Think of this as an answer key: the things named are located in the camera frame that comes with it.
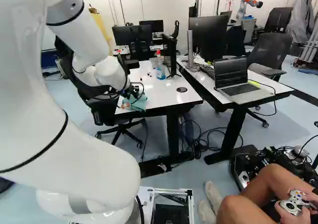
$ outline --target keyboard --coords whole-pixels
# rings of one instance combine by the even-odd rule
[[[214,68],[210,65],[200,64],[200,70],[214,80]]]
[[[256,90],[259,90],[259,88],[256,86],[253,86],[252,84],[242,84],[242,85],[222,89],[222,91],[229,96],[235,96],[235,95],[247,93],[250,91],[256,91]]]

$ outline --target white game controller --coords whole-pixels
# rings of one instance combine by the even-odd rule
[[[309,201],[305,201],[302,197],[305,195],[302,191],[292,190],[290,191],[290,198],[288,200],[282,200],[279,202],[279,205],[288,211],[290,214],[295,216],[299,216],[302,214],[302,206],[306,208],[314,208],[316,207],[311,204]]]

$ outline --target plastic bottle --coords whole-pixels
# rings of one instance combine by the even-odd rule
[[[165,79],[165,67],[163,65],[163,57],[160,49],[157,49],[156,75],[159,80]]]

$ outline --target gray cover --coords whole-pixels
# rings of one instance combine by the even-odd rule
[[[311,0],[296,0],[286,33],[293,37],[293,42],[307,42],[314,29],[314,11]]]

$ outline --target shoe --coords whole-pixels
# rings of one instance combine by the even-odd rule
[[[215,214],[218,213],[223,197],[220,195],[218,188],[212,181],[207,181],[205,183],[205,194],[207,195],[211,205],[212,210]]]
[[[199,202],[198,214],[203,224],[215,224],[217,221],[217,217],[206,200]]]

